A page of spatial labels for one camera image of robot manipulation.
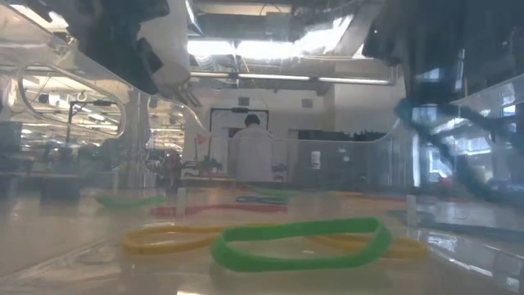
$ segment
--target transparent plastic surface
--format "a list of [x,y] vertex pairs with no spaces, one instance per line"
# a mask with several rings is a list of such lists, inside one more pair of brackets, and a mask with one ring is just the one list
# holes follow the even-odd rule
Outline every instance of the transparent plastic surface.
[[[260,143],[210,133],[179,103],[151,105],[152,98],[8,7],[0,6],[0,20],[2,44],[10,44],[0,48],[6,66],[0,76],[0,293],[522,293],[521,156],[474,126],[459,132],[468,125],[463,118],[421,111],[436,133],[456,132],[448,139],[453,155],[465,155],[479,179],[506,192],[500,202],[468,193],[454,167],[402,124],[369,143],[275,139],[271,180],[241,182],[238,165],[246,163],[236,149]],[[37,64],[111,96],[122,114],[116,133],[38,114],[48,102],[25,96],[19,85],[20,74],[38,70],[27,69]],[[524,77],[458,103],[492,118],[510,117],[521,83]],[[53,115],[63,119],[60,103],[54,107],[59,112]],[[149,256],[123,249],[130,230],[166,224],[351,217],[376,217],[395,238],[423,243],[428,255],[345,270],[243,274],[217,265],[208,247]],[[143,242],[205,237],[168,233]],[[303,237],[234,247],[281,258],[345,253]]]

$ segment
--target yellow rubber band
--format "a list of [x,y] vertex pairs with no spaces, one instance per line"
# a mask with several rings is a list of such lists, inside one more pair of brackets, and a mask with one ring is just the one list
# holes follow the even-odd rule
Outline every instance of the yellow rubber band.
[[[248,224],[241,226],[274,225],[274,224]],[[128,253],[138,255],[162,255],[178,252],[196,250],[210,246],[218,237],[218,233],[232,226],[185,226],[185,225],[162,225],[145,229],[135,229],[129,231],[124,238],[124,250]],[[212,234],[207,238],[197,241],[183,243],[143,243],[137,242],[144,237],[152,234]],[[334,247],[348,252],[356,252],[363,248],[371,238],[367,234],[329,234],[325,236],[306,237],[324,246]],[[391,247],[386,251],[384,258],[392,259],[413,259],[427,255],[427,248],[424,244],[412,240],[411,238],[394,238]]]

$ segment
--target white robotic part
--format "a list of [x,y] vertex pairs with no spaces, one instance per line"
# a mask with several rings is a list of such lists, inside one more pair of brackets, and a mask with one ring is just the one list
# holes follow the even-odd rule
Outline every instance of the white robotic part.
[[160,93],[170,97],[172,89],[190,78],[187,54],[187,7],[181,0],[168,0],[170,12],[142,23],[138,38],[145,38],[164,64],[153,75]]

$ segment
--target glass enclosure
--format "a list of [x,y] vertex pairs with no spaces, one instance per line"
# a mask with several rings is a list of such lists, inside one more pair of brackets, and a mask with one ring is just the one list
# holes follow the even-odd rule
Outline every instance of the glass enclosure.
[[[524,76],[455,103],[501,132],[460,113],[413,111],[464,160],[452,163],[400,121],[365,143],[236,138],[131,87],[10,7],[0,5],[0,23],[1,294],[523,293],[524,162],[515,143],[524,107],[515,89]],[[241,146],[266,144],[238,156]],[[454,163],[464,162],[491,197],[463,185]],[[247,178],[252,165],[268,178]],[[400,251],[360,267],[246,274],[208,247],[219,234],[209,226],[356,217],[378,220]],[[362,235],[344,247],[319,243],[297,228],[234,247],[296,261],[369,246]]]

